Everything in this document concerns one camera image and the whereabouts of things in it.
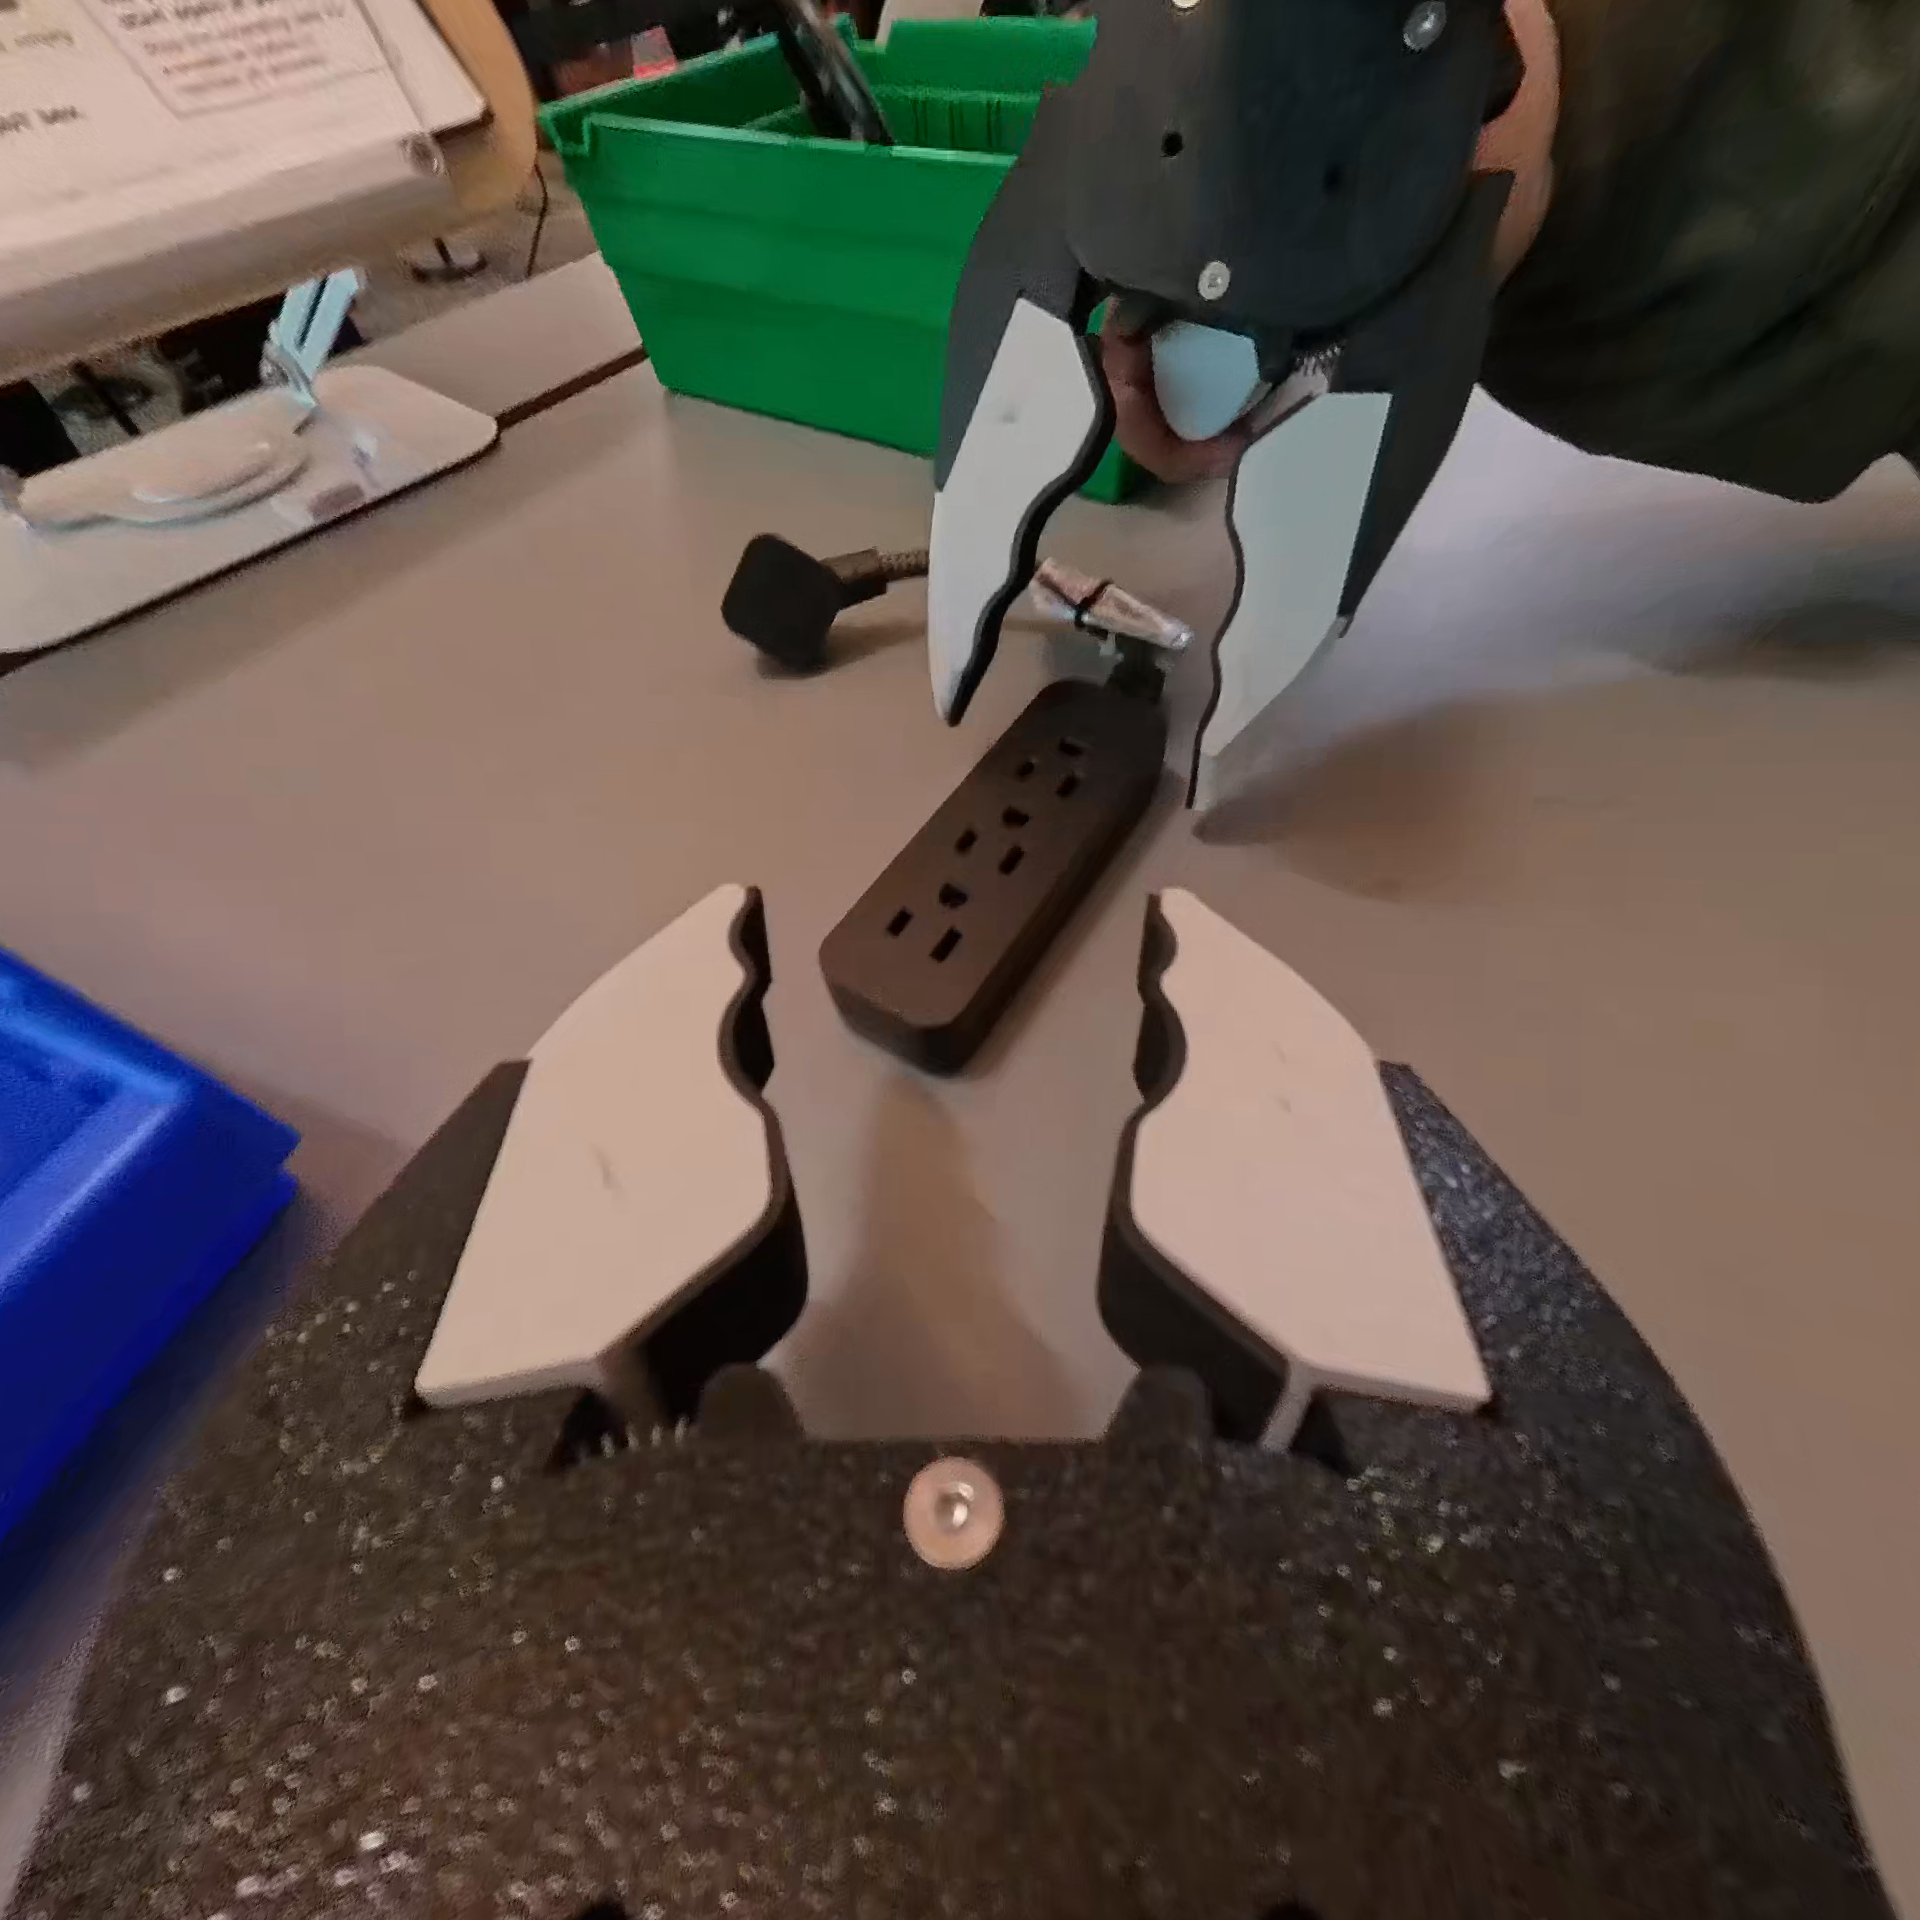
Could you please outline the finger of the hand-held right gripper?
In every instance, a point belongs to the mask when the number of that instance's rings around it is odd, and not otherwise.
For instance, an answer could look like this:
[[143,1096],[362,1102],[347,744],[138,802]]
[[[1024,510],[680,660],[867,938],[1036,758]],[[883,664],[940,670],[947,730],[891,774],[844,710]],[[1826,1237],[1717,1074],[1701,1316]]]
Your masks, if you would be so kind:
[[1227,490],[1234,588],[1206,649],[1189,809],[1219,805],[1236,742],[1342,629],[1390,406],[1386,392],[1320,392],[1240,453]]
[[1050,516],[1111,441],[1112,402],[1086,330],[1014,298],[962,428],[928,530],[928,678],[948,726],[1034,580]]

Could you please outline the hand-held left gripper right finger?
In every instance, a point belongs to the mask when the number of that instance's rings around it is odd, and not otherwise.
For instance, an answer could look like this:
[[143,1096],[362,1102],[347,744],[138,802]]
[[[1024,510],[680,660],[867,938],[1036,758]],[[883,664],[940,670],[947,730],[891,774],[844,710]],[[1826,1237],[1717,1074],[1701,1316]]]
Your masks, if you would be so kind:
[[1214,1432],[1332,1450],[1330,1401],[1462,1416],[1496,1392],[1376,1053],[1302,976],[1181,886],[1147,897],[1136,1108],[1098,1309],[1179,1368]]

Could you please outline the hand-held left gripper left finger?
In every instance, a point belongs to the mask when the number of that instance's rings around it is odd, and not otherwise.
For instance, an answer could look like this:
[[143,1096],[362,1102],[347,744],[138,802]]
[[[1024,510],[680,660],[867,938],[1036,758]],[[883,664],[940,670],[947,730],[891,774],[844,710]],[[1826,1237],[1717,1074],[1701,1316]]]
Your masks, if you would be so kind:
[[431,1408],[584,1389],[687,1420],[800,1319],[762,890],[723,882],[532,1044],[416,1372]]

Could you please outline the green plastic bin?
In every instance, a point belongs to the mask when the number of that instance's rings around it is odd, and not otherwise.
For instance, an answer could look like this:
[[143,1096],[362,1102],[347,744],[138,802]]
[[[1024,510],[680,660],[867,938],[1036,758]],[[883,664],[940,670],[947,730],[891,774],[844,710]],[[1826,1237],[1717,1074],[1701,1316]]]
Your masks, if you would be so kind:
[[660,381],[928,460],[976,229],[1090,17],[839,26],[893,136],[816,129],[776,36],[541,106]]

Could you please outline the dark grey power strip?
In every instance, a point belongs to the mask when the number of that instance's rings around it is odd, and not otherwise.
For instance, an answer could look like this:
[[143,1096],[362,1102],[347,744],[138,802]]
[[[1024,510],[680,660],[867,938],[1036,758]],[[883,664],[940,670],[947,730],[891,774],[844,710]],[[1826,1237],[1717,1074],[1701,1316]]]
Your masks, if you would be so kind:
[[823,938],[851,1031],[964,1069],[1143,817],[1165,742],[1143,693],[1044,685]]

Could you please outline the person's right forearm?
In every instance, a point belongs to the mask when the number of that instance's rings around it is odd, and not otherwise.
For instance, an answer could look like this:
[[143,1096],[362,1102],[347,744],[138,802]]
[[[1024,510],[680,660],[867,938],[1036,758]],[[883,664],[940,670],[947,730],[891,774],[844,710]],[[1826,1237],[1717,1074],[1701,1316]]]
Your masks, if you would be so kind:
[[1479,383],[1630,463],[1818,503],[1918,432],[1918,4],[1510,4]]

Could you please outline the person's right hand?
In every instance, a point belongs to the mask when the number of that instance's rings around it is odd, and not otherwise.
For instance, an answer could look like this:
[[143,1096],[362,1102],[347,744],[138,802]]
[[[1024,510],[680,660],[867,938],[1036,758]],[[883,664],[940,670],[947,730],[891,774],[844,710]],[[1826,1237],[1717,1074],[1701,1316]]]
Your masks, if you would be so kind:
[[1253,442],[1245,421],[1211,439],[1183,439],[1160,406],[1150,334],[1108,303],[1099,330],[1099,365],[1112,406],[1112,439],[1152,477],[1171,484],[1202,484],[1226,477]]

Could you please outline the blue plastic bin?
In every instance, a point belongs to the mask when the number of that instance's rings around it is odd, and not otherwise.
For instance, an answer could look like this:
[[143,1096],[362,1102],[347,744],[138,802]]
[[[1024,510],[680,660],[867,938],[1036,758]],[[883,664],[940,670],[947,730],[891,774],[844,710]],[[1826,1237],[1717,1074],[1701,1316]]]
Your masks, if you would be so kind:
[[299,1132],[3,950],[3,1533],[292,1204]]

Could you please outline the clear acrylic stand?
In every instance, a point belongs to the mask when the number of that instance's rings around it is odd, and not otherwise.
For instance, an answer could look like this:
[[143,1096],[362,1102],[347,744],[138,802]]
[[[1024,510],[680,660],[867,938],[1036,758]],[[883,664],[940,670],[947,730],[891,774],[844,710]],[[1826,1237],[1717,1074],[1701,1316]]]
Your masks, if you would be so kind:
[[[274,313],[259,298],[216,320],[195,321],[186,330],[238,330],[259,320],[259,378],[306,392],[333,353],[367,344],[354,310],[366,282],[362,266],[342,266],[296,280]],[[5,453],[22,453],[29,461],[28,471],[3,466],[5,519],[13,521],[22,516],[26,479],[77,456],[58,412],[29,381],[5,386]]]

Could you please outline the cardboard instruction board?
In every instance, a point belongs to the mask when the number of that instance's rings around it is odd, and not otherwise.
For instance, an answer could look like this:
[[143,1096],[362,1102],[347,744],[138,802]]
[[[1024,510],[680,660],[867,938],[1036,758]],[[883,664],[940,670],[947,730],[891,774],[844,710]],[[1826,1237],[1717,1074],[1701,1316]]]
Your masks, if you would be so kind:
[[479,224],[535,159],[494,4],[5,4],[5,381]]

